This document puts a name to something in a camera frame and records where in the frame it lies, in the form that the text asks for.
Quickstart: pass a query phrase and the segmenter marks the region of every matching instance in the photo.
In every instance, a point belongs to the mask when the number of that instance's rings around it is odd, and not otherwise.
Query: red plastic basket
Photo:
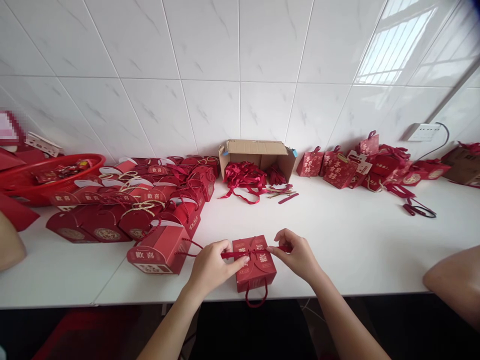
[[[58,180],[55,182],[35,185],[36,179],[32,172],[42,170],[52,170],[58,165],[69,166],[75,164],[78,160],[90,159],[94,165],[76,175]],[[75,190],[77,186],[75,180],[84,179],[87,175],[97,175],[100,168],[105,163],[105,156],[99,154],[75,154],[61,157],[50,158],[45,161],[37,162],[30,165],[20,166],[11,170],[0,172],[0,192],[5,195],[16,198],[18,201],[30,207],[43,207],[50,205],[50,195],[57,191],[70,192]],[[7,186],[15,184],[16,190],[2,190]]]

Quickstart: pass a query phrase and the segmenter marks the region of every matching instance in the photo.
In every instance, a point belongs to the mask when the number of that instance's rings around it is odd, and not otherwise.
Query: forearm
[[[202,301],[203,298],[195,294],[189,285],[185,286],[137,360],[177,360],[192,318]]]
[[[323,270],[310,282],[342,360],[389,359]]]

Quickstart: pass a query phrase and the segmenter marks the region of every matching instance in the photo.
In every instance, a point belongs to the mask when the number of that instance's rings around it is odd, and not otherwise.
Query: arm
[[[231,252],[232,245],[228,240],[213,242],[200,251],[190,279],[137,360],[178,359],[190,322],[202,301],[250,260],[243,256],[227,264],[220,254]]]
[[[276,235],[275,241],[281,246],[293,248],[290,254],[270,246],[267,250],[312,287],[340,358],[389,359],[387,353],[370,335],[327,274],[320,268],[307,240],[288,229],[283,229]]]
[[[423,284],[480,332],[480,246],[438,262],[423,276]]]

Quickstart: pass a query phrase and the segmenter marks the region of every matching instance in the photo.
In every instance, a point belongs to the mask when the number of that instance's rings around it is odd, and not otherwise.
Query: black cable
[[[448,143],[449,140],[450,140],[450,131],[449,131],[449,128],[446,127],[446,126],[445,126],[444,124],[442,124],[441,122],[436,122],[435,124],[442,125],[442,126],[445,128],[445,130],[446,130],[446,140],[445,140],[445,142],[443,143],[442,146],[439,146],[439,147],[437,147],[436,149],[433,149],[432,151],[427,152],[425,155],[423,155],[422,157],[420,157],[418,160],[420,160],[421,158],[424,158],[424,157],[426,157],[427,155],[429,155],[429,154],[437,151],[438,149],[443,148],[445,145],[447,145],[447,143]]]

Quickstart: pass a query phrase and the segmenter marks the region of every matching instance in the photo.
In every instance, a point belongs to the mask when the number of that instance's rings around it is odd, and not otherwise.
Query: gold circular emblem
[[[418,174],[413,174],[412,176],[410,176],[409,178],[404,178],[403,179],[403,182],[405,184],[415,184],[417,182],[419,182],[421,179],[420,175]]]
[[[135,239],[141,239],[144,232],[141,229],[131,229],[130,235],[132,235]]]
[[[83,235],[80,231],[66,228],[66,227],[61,227],[57,230],[57,232],[66,238],[73,239],[73,240],[83,240],[85,239],[85,235]]]
[[[96,237],[108,241],[120,240],[118,232],[103,227],[95,229],[94,234]]]
[[[436,179],[436,178],[441,177],[443,173],[444,173],[444,171],[441,170],[441,169],[435,170],[435,171],[431,172],[430,174],[428,174],[428,178],[429,179]]]

